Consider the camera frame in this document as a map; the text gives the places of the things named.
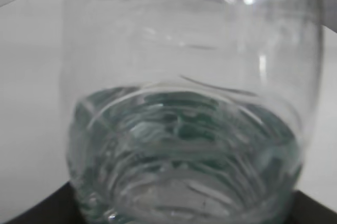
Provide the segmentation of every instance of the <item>clear glass jar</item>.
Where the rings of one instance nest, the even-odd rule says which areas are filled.
[[[281,224],[318,98],[321,0],[66,0],[62,121],[91,224]]]

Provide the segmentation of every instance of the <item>white table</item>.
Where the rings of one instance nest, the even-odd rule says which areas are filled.
[[[16,0],[0,8],[0,223],[68,180],[58,127],[62,0]],[[325,28],[322,97],[300,182],[337,211],[337,34]]]

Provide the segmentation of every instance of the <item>glass jar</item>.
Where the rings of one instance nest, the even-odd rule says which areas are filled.
[[[321,0],[65,0],[62,122],[91,224],[281,224]]]

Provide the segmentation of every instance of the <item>black base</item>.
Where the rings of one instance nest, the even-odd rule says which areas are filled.
[[[39,205],[7,224],[85,223],[73,199],[73,191],[66,184]],[[302,192],[297,192],[291,215],[285,224],[337,224],[337,214]]]

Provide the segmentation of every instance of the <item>dark surface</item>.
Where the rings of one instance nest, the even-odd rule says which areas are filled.
[[[7,224],[85,224],[69,184]],[[337,214],[301,192],[285,224],[337,224]]]

